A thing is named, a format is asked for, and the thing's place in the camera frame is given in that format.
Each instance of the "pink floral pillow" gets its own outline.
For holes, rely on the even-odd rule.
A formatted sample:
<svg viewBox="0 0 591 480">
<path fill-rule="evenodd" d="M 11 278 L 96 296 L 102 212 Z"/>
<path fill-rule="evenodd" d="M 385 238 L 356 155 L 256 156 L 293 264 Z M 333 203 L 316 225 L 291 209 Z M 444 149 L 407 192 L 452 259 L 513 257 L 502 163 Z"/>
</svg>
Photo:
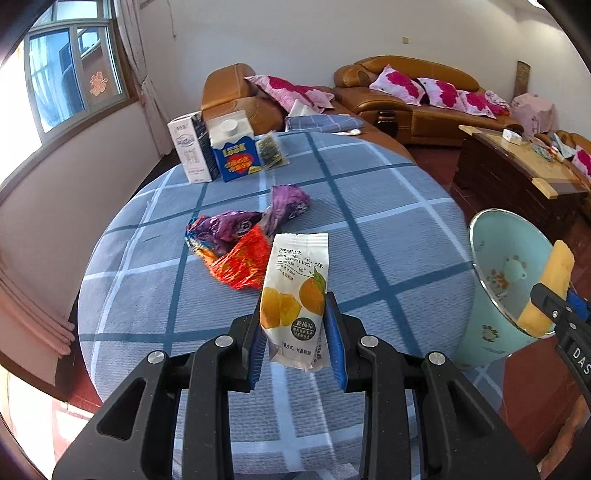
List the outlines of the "pink floral pillow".
<svg viewBox="0 0 591 480">
<path fill-rule="evenodd" d="M 494 113 L 497 116 L 510 116 L 511 107 L 495 92 L 493 92 L 492 90 L 487 90 L 486 92 L 484 92 L 484 97 L 486 103 L 488 103 L 488 108 L 491 109 L 492 113 Z"/>
<path fill-rule="evenodd" d="M 421 98 L 425 95 L 423 87 L 390 65 L 386 65 L 369 88 L 395 96 L 409 105 L 421 105 Z"/>
<path fill-rule="evenodd" d="M 447 108 L 449 110 L 458 110 L 460 112 L 465 111 L 460 94 L 451 83 L 427 78 L 419 78 L 417 80 L 421 82 L 427 91 L 429 105 Z"/>
<path fill-rule="evenodd" d="M 573 158 L 573 165 L 582 171 L 591 180 L 591 155 L 577 145 L 577 153 Z"/>
<path fill-rule="evenodd" d="M 458 90 L 460 98 L 464 104 L 464 111 L 470 115 L 487 116 L 494 118 L 495 115 L 491 112 L 488 107 L 488 103 L 484 97 L 484 93 L 467 92 L 465 90 Z"/>
<path fill-rule="evenodd" d="M 244 78 L 273 97 L 287 112 L 291 111 L 296 100 L 320 113 L 325 108 L 334 108 L 330 101 L 335 96 L 331 93 L 303 85 L 294 85 L 287 80 L 270 75 L 255 75 Z"/>
</svg>

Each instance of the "dried mango bag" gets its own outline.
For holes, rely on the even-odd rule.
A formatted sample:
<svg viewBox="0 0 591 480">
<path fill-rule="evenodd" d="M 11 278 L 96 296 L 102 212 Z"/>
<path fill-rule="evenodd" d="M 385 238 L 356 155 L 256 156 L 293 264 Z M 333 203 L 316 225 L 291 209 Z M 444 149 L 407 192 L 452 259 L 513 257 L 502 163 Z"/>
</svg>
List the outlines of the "dried mango bag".
<svg viewBox="0 0 591 480">
<path fill-rule="evenodd" d="M 261 297 L 272 361 L 308 372 L 328 366 L 322 325 L 328 272 L 328 233 L 275 236 Z"/>
</svg>

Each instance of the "light blue cup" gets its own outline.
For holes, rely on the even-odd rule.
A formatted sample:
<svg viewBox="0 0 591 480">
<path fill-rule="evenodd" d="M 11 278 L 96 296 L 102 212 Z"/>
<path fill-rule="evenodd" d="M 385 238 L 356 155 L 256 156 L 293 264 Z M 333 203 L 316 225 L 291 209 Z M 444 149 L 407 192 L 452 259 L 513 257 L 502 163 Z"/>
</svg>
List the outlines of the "light blue cup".
<svg viewBox="0 0 591 480">
<path fill-rule="evenodd" d="M 476 292 L 466 335 L 454 357 L 459 368 L 480 367 L 538 340 L 517 326 L 546 266 L 552 244 L 534 225 L 505 210 L 471 221 Z M 553 331 L 542 338 L 554 335 Z"/>
</svg>

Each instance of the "blue plaid tablecloth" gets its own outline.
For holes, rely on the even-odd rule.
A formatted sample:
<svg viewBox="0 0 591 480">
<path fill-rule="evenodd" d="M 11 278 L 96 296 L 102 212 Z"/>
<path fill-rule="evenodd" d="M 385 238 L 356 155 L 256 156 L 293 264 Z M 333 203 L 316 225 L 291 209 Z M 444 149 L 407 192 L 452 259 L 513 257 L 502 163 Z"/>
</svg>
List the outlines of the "blue plaid tablecloth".
<svg viewBox="0 0 591 480">
<path fill-rule="evenodd" d="M 152 350 L 194 351 L 253 311 L 258 291 L 214 280 L 187 249 L 184 230 L 196 215 L 263 211 L 274 184 L 295 183 L 310 195 L 311 208 L 284 230 L 329 233 L 328 287 L 343 312 L 401 352 L 451 355 L 457 348 L 475 285 L 457 204 L 414 163 L 377 145 L 316 133 L 284 134 L 282 143 L 291 164 L 230 183 L 189 184 L 177 166 L 109 225 L 88 265 L 78 314 L 82 352 L 101 398 Z M 496 408 L 502 374 L 501 362 L 467 373 Z M 183 396 L 175 478 L 185 407 Z M 306 374 L 265 358 L 255 391 L 230 395 L 230 423 L 237 478 L 356 478 L 363 395 L 338 390 L 330 368 Z M 413 459 L 416 474 L 417 448 Z"/>
</svg>

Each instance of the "small box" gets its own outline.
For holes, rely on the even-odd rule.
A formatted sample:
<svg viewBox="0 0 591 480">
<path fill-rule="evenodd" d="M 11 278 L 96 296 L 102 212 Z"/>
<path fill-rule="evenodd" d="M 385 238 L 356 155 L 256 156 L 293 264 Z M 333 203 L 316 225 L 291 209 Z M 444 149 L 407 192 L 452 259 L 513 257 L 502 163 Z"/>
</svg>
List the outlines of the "small box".
<svg viewBox="0 0 591 480">
<path fill-rule="evenodd" d="M 203 183 L 219 177 L 220 171 L 201 112 L 175 118 L 168 123 L 168 130 L 190 183 Z"/>
<path fill-rule="evenodd" d="M 506 128 L 503 130 L 503 138 L 508 142 L 514 143 L 515 145 L 521 145 L 523 143 L 523 139 L 521 138 L 520 134 L 516 134 L 511 130 L 507 130 Z"/>
<path fill-rule="evenodd" d="M 262 170 L 255 134 L 244 110 L 208 120 L 207 128 L 223 181 Z"/>
</svg>

